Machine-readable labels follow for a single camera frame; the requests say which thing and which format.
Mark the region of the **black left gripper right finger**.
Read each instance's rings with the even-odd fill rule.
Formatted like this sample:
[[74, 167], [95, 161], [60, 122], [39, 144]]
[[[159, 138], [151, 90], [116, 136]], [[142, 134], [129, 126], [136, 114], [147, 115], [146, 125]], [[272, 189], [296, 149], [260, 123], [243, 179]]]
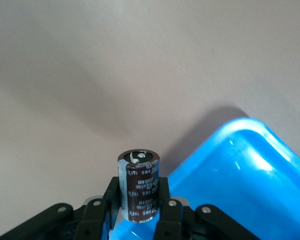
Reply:
[[212, 204], [195, 210], [170, 195], [168, 179], [159, 178], [159, 220], [155, 240], [257, 240], [258, 237]]

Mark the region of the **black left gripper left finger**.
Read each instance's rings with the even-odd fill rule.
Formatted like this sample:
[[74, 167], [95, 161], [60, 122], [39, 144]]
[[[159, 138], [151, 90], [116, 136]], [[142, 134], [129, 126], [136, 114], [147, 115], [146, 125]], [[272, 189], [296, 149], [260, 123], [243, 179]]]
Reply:
[[54, 204], [0, 236], [0, 240], [108, 240], [120, 209], [119, 178], [113, 177], [102, 197], [80, 208]]

